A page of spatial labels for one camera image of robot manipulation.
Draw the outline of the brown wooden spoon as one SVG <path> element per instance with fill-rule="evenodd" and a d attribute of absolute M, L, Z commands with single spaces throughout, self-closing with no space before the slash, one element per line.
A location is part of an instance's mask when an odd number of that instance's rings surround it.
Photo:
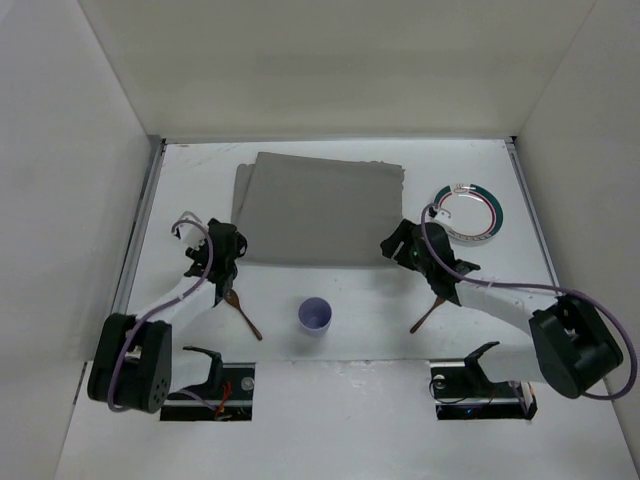
<path fill-rule="evenodd" d="M 258 341 L 262 341 L 263 340 L 263 335 L 261 334 L 259 329 L 254 325 L 254 323 L 251 321 L 251 319 L 244 312 L 244 310 L 243 310 L 243 308 L 241 306 L 241 302 L 240 302 L 238 294 L 234 290 L 230 290 L 227 293 L 227 295 L 225 297 L 225 300 L 226 300 L 228 305 L 230 305 L 232 308 L 234 308 L 241 315 L 241 317 L 244 319 L 244 321 L 246 322 L 248 328 L 251 330 L 251 332 L 255 336 L 255 338 Z"/>

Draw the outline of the brown wooden fork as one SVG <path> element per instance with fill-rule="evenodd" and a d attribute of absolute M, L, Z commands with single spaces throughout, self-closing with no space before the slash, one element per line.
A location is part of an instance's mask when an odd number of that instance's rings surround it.
<path fill-rule="evenodd" d="M 426 322 L 426 320 L 429 318 L 429 316 L 440 306 L 442 306 L 444 303 L 446 302 L 446 300 L 442 297 L 437 297 L 432 306 L 429 308 L 429 310 L 422 316 L 420 317 L 416 323 L 410 328 L 409 332 L 411 334 L 415 334 L 421 327 L 422 325 Z"/>

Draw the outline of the white plate green red rim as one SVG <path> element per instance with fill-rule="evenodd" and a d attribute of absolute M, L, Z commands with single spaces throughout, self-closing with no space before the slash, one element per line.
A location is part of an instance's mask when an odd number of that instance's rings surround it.
<path fill-rule="evenodd" d="M 457 243 L 486 243 L 500 232 L 504 223 L 504 212 L 498 199 L 477 184 L 448 185 L 435 195 L 432 203 L 430 219 L 443 226 Z M 433 219 L 436 205 L 450 211 L 450 222 Z"/>

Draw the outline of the grey cloth placemat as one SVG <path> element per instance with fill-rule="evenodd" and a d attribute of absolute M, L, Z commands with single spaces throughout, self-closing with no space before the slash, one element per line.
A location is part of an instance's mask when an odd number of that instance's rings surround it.
<path fill-rule="evenodd" d="M 379 267 L 380 243 L 402 219 L 404 169 L 258 153 L 236 169 L 231 219 L 247 263 Z"/>

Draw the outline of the lilac plastic cup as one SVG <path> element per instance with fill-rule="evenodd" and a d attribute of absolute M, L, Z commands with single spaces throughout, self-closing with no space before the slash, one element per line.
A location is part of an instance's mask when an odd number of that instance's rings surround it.
<path fill-rule="evenodd" d="M 331 305 L 319 297 L 305 299 L 298 309 L 298 321 L 307 334 L 320 337 L 331 325 Z"/>

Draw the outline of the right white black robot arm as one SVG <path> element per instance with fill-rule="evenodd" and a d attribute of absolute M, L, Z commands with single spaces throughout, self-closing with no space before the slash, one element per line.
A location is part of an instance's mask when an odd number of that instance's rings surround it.
<path fill-rule="evenodd" d="M 630 377 L 620 393 L 626 395 L 634 385 L 638 362 L 629 337 L 616 341 L 609 328 L 618 321 L 586 294 L 490 279 L 479 265 L 456 257 L 445 229 L 433 221 L 402 220 L 380 248 L 385 258 L 421 274 L 437 298 L 528 334 L 532 345 L 518 357 L 516 378 L 531 373 L 575 399 L 587 396 L 593 385 L 628 360 Z"/>

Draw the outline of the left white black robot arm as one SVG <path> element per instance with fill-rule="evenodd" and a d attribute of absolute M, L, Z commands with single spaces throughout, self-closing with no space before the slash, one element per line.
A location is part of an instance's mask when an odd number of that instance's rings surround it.
<path fill-rule="evenodd" d="M 231 223 L 202 224 L 183 216 L 171 227 L 187 246 L 191 264 L 178 284 L 136 313 L 113 313 L 104 321 L 87 395 L 113 412 L 159 411 L 172 394 L 206 403 L 227 394 L 220 353 L 177 346 L 178 334 L 225 300 L 233 287 L 247 240 Z"/>

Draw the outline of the left aluminium table rail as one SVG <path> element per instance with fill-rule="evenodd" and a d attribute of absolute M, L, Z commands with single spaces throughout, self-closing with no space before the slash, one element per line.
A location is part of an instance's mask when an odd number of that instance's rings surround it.
<path fill-rule="evenodd" d="M 139 236 L 139 225 L 146 209 L 146 204 L 148 203 L 148 191 L 152 180 L 155 178 L 155 171 L 157 170 L 159 158 L 164 150 L 165 140 L 160 135 L 148 135 L 147 140 L 150 146 L 150 153 L 147 159 L 144 177 L 141 181 L 140 189 L 136 197 L 135 210 L 131 217 L 124 256 L 119 270 L 117 271 L 118 275 L 116 278 L 115 290 L 113 291 L 111 302 L 106 307 L 106 315 L 117 311 L 122 303 L 122 298 L 126 290 L 127 278 L 131 270 L 130 264 L 133 262 L 133 251 L 135 250 L 137 238 Z"/>

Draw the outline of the aluminium table rail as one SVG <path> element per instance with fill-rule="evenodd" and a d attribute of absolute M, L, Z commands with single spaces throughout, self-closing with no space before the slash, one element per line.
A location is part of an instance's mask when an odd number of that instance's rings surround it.
<path fill-rule="evenodd" d="M 560 282 L 556 273 L 556 269 L 554 267 L 553 260 L 551 258 L 550 251 L 531 197 L 531 193 L 524 176 L 524 171 L 521 166 L 520 158 L 517 151 L 516 140 L 516 137 L 508 137 L 505 140 L 507 153 L 509 155 L 511 165 L 518 181 L 522 196 L 524 198 L 530 221 L 534 228 L 537 243 L 544 259 L 548 279 L 551 281 L 551 284 L 553 286 L 559 286 Z"/>
<path fill-rule="evenodd" d="M 155 171 L 157 170 L 159 158 L 164 150 L 165 140 L 160 135 L 148 135 L 147 140 L 150 146 L 150 153 L 147 159 L 144 177 L 141 181 L 140 189 L 136 197 L 135 210 L 131 217 L 124 256 L 119 270 L 117 271 L 118 275 L 116 278 L 115 290 L 113 291 L 111 302 L 106 307 L 106 315 L 117 311 L 122 303 L 122 298 L 126 290 L 127 278 L 131 270 L 130 264 L 133 262 L 133 251 L 135 250 L 137 238 L 139 236 L 139 225 L 146 209 L 146 204 L 148 203 L 148 191 L 152 180 L 155 178 Z"/>

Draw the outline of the right aluminium table rail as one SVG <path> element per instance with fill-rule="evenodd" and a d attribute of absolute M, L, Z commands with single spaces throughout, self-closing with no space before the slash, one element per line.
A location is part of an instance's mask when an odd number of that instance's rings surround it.
<path fill-rule="evenodd" d="M 560 282 L 556 273 L 556 269 L 554 267 L 553 260 L 551 258 L 550 251 L 531 197 L 531 193 L 524 176 L 524 171 L 521 166 L 520 158 L 517 151 L 516 140 L 516 137 L 508 137 L 505 140 L 507 153 L 509 155 L 511 165 L 518 181 L 522 196 L 524 198 L 530 221 L 534 228 L 537 243 L 544 259 L 548 279 L 551 281 L 551 284 L 553 286 L 559 286 Z"/>

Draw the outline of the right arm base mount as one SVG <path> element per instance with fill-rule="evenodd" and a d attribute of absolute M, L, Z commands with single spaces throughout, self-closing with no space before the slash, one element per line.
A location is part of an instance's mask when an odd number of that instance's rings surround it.
<path fill-rule="evenodd" d="M 430 364 L 429 393 L 436 418 L 441 421 L 524 420 L 538 411 L 529 383 L 493 383 L 476 367 L 463 360 Z"/>

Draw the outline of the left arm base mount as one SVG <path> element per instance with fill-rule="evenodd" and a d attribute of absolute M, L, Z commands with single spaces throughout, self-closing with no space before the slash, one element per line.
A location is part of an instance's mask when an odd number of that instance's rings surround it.
<path fill-rule="evenodd" d="M 189 394 L 173 393 L 160 410 L 161 422 L 248 422 L 253 416 L 255 363 L 223 366 L 218 387 L 187 387 Z"/>

